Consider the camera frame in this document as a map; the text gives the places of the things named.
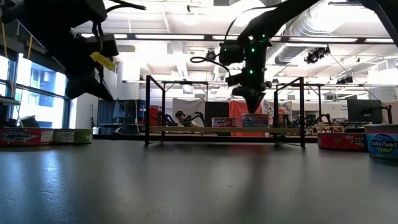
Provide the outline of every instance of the wooden shelf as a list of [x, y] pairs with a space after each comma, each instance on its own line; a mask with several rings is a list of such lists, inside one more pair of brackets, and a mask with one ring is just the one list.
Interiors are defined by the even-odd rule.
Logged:
[[151, 126], [149, 131], [180, 131], [186, 133], [300, 133], [299, 128], [194, 128]]

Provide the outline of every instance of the exposed ceiling pipe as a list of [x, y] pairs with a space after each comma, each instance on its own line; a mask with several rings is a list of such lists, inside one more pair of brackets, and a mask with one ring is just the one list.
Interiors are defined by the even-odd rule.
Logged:
[[[343, 16], [330, 19], [332, 8], [329, 6], [331, 0], [323, 0], [307, 9], [291, 25], [289, 25], [284, 35], [290, 36], [326, 36], [339, 28], [344, 23]], [[288, 47], [285, 44], [274, 44], [267, 50], [267, 63], [281, 65], [289, 64], [295, 57], [306, 51], [308, 47]]]

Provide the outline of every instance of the ceiling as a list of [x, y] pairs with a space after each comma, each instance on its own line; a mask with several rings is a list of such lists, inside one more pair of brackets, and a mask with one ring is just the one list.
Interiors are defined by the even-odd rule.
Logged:
[[[111, 1], [104, 1], [106, 7], [113, 6]], [[108, 14], [108, 19], [102, 24], [106, 33], [174, 33], [174, 34], [220, 34], [223, 35], [229, 23], [244, 10], [264, 6], [259, 0], [240, 0], [230, 6], [213, 6], [212, 0], [174, 0], [174, 1], [127, 1], [142, 4], [146, 11], [137, 9], [118, 9]], [[236, 21], [230, 34], [239, 34], [251, 18], [262, 11], [245, 13]], [[330, 21], [341, 21], [330, 36], [354, 37], [389, 37], [378, 17], [372, 11], [357, 6], [330, 6], [317, 20], [317, 25], [327, 27]], [[88, 22], [77, 28], [82, 33], [91, 32]], [[194, 55], [205, 55], [207, 49], [219, 50], [219, 42], [186, 42], [189, 52]], [[184, 63], [188, 71], [213, 72], [215, 66], [210, 63], [190, 63], [190, 54], [176, 58], [167, 53], [167, 42], [144, 40], [119, 40], [119, 45], [135, 46], [135, 58], [139, 58], [141, 73], [170, 74], [176, 69], [176, 64]], [[395, 45], [330, 45], [331, 55], [318, 63], [307, 65], [303, 59], [307, 51], [296, 56], [288, 67], [269, 66], [266, 79], [275, 76], [311, 77], [312, 82], [325, 83], [330, 78], [339, 78], [345, 70], [353, 75], [366, 78], [368, 68], [387, 58], [398, 58]]]

